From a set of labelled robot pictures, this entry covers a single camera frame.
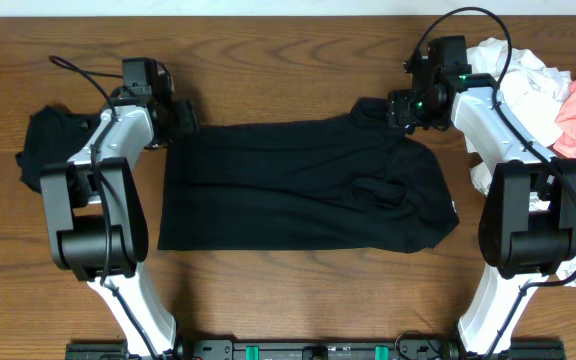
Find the black polo shirt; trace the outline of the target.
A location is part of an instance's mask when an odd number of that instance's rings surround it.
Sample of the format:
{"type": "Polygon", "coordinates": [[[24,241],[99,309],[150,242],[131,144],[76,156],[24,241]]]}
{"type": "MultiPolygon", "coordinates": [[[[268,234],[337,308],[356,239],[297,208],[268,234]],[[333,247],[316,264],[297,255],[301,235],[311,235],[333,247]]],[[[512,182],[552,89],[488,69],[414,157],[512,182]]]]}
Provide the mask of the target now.
{"type": "Polygon", "coordinates": [[[324,120],[207,127],[167,152],[162,250],[415,253],[458,225],[434,153],[384,100],[324,120]]]}

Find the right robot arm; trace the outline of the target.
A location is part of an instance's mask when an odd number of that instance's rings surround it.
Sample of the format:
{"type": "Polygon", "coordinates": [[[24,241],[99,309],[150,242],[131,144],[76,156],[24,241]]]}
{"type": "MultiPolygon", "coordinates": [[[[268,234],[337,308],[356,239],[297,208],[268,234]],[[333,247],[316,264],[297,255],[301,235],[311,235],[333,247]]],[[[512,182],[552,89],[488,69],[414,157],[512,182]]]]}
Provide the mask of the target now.
{"type": "Polygon", "coordinates": [[[529,300],[576,256],[576,160],[541,145],[507,106],[500,81],[475,74],[463,36],[430,41],[404,68],[412,86],[387,100],[391,127],[458,129],[492,174],[478,227],[486,262],[446,359],[553,359],[563,353],[511,336],[529,300]]]}

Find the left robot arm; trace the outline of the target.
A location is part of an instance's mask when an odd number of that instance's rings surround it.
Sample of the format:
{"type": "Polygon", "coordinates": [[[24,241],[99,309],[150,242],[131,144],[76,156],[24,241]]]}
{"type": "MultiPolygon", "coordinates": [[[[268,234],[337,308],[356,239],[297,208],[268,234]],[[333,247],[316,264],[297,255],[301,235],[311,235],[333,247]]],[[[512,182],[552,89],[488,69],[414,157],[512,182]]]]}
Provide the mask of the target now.
{"type": "Polygon", "coordinates": [[[189,101],[173,99],[173,78],[151,58],[122,62],[122,84],[103,95],[99,124],[67,160],[46,165],[40,190],[53,261],[106,303],[122,343],[74,343],[68,359],[180,359],[177,322],[145,267],[149,234],[132,170],[145,149],[198,131],[189,101]]]}

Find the white crumpled garment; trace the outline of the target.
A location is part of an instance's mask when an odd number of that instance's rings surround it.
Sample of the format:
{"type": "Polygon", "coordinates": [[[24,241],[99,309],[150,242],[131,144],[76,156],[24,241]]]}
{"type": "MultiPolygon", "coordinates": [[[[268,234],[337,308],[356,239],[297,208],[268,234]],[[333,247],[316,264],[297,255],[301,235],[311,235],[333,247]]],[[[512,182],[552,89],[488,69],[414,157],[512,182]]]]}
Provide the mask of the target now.
{"type": "MultiPolygon", "coordinates": [[[[499,79],[508,53],[507,42],[489,38],[467,49],[474,73],[499,79]]],[[[539,143],[550,147],[563,131],[555,119],[570,95],[571,72],[547,67],[531,50],[513,49],[500,91],[511,111],[539,143]]]]}

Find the folded black garment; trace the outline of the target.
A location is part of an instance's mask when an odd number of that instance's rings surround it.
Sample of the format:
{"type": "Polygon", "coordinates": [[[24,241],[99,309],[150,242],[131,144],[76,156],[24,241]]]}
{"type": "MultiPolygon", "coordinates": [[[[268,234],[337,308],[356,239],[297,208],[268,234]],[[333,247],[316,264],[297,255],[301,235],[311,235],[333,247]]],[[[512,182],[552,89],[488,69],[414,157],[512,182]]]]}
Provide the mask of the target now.
{"type": "Polygon", "coordinates": [[[77,114],[45,106],[29,119],[23,150],[15,155],[20,181],[40,193],[40,174],[47,164],[67,161],[89,141],[100,123],[98,114],[77,114]]]}

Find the black mounting rail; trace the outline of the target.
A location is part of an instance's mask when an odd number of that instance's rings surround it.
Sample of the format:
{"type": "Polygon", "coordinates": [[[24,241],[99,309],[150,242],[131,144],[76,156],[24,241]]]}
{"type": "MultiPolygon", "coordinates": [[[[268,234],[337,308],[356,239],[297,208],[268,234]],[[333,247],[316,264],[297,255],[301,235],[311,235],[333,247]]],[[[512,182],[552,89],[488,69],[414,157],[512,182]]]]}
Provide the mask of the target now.
{"type": "MultiPolygon", "coordinates": [[[[438,337],[422,337],[408,332],[394,342],[241,342],[227,339],[207,339],[192,344],[177,345],[159,359],[192,360],[565,360],[566,350],[559,340],[518,340],[509,349],[490,358],[467,353],[457,340],[442,341],[438,337]]],[[[129,354],[126,343],[75,343],[66,346],[64,359],[151,359],[129,354]]]]}

